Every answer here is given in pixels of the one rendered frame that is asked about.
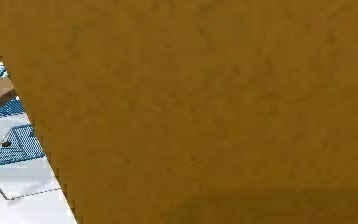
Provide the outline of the white blue patterned cloth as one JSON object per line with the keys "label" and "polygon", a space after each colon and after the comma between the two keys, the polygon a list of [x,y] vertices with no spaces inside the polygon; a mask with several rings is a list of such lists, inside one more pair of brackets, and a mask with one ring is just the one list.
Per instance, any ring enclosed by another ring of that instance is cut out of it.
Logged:
{"label": "white blue patterned cloth", "polygon": [[78,224],[18,95],[0,107],[0,224]]}

